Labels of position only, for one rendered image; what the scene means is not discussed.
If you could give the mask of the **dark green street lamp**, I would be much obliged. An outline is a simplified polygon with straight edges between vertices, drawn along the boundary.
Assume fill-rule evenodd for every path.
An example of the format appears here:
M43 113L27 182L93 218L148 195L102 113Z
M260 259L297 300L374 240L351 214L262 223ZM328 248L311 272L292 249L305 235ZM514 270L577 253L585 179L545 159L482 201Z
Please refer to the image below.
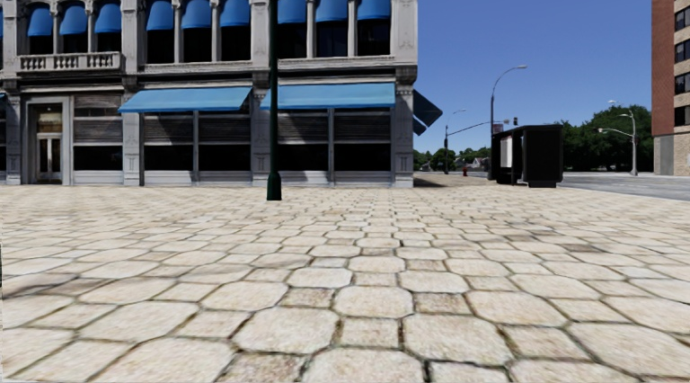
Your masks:
M282 200L279 174L279 0L269 0L270 14L270 173L267 200Z

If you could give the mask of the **trees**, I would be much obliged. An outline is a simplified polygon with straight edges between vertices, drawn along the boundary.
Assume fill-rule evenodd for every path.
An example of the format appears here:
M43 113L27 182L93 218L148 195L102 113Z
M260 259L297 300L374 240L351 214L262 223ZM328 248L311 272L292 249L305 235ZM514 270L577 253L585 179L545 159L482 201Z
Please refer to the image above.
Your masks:
M475 160L476 159L484 159L487 157L487 153L485 152L486 148L481 147L478 150L472 149L470 147L460 150L459 152L456 152L453 149L450 149L449 151L449 158L450 160L455 159L456 160L456 169L453 169L451 166L451 169L449 171L456 171L456 170L461 170L463 166L467 165L468 167L472 167L473 165L476 165ZM428 168L430 171L440 171L443 172L443 147L438 149L436 152L431 153L429 151L427 152L420 152L417 151L416 149L413 150L413 167L415 171L420 171L420 170L425 170Z
M640 105L612 106L596 112L579 126L563 120L563 164L566 170L632 170L633 141L637 135L637 168L653 170L653 138L650 111Z

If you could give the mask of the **grey stone building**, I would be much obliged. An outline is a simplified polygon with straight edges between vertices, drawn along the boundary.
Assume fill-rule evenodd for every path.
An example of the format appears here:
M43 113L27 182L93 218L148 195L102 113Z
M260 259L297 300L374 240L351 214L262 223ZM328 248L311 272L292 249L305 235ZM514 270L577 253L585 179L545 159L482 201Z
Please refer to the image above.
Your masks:
M279 0L279 174L409 187L418 0ZM0 183L270 173L269 0L0 0Z

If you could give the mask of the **traffic light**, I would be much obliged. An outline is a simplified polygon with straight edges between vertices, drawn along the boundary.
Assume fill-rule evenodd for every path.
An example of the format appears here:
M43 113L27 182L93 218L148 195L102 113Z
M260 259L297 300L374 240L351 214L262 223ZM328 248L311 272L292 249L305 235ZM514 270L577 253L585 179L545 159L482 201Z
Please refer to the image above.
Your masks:
M484 125L488 124L489 125L489 137L488 137L488 140L486 141L485 152L487 153L487 157L491 157L492 137L497 132L502 132L506 126L508 126L508 125L517 126L517 124L518 124L518 117L513 117L512 119L506 118L504 120L499 120L499 121L495 121L494 119L490 119L489 121L474 123L470 126L463 127L461 129L458 129L455 131L450 130L449 125L450 125L450 122L453 120L454 116L457 115L458 113L462 113L465 111L466 111L465 108L459 109L459 110L453 111L447 117L447 121L446 121L446 124L444 127L444 148L443 148L443 158L442 158L442 162L443 162L442 168L443 168L444 174L449 174L449 170L451 169L451 166L453 169L456 169L456 160L455 159L450 160L450 158L449 158L450 149L449 149L448 140L451 136L457 135L457 134L465 132L467 130L477 129L477 128L483 127Z

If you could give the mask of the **grey street lamp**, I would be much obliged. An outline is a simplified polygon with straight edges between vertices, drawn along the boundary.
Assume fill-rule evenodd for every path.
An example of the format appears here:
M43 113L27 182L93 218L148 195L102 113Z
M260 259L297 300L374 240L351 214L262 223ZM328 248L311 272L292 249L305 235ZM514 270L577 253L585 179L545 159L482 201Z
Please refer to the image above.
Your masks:
M498 85L500 79L501 79L504 75L506 75L507 73L509 73L509 72L512 71L512 70L516 70L516 69L526 69L527 67L528 67L528 65L524 64L524 65L518 65L518 66L515 66L515 67L511 67L511 68L505 70L503 73L501 73L501 74L498 76L498 78L496 79L496 81L494 82L494 85L493 85L493 87L492 87L492 90L491 90L491 110L490 110L491 113L490 113L490 122L489 122L489 123L490 123L490 144L489 144L490 161L489 161L489 163L488 163L488 169L489 169L489 170L488 170L488 173L487 173L487 179L488 179L489 181L492 181L492 180L493 180L493 170L492 170L493 164L492 164L492 163L493 163L493 159L494 159L494 155L493 155L493 135L494 135L494 123L495 123L495 121L494 121L495 90L496 90L496 87L497 87L497 85Z
M627 113L622 113L619 114L619 117L625 117L629 118L632 121L632 132L631 133L626 133L623 132L619 129L612 129L612 128L597 128L598 133L605 134L609 131L619 133L622 135L625 135L631 140L631 145L632 145L632 169L630 172L631 176L637 176L638 175L638 168L637 168L637 127L636 127L636 120L633 114L633 110L631 108L628 109Z

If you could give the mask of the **black bus shelter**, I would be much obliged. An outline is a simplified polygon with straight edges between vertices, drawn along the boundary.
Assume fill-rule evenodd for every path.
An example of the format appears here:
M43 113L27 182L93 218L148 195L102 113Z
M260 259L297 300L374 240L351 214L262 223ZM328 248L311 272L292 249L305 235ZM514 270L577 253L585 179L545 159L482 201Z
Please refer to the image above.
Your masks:
M497 183L555 188L563 177L562 124L529 125L491 138L490 178Z

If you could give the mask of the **red brick building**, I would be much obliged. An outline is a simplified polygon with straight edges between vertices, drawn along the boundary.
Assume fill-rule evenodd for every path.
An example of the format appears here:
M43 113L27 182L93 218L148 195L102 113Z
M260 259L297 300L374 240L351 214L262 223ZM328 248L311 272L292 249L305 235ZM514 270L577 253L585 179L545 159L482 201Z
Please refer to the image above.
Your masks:
M690 176L690 0L651 0L654 173Z

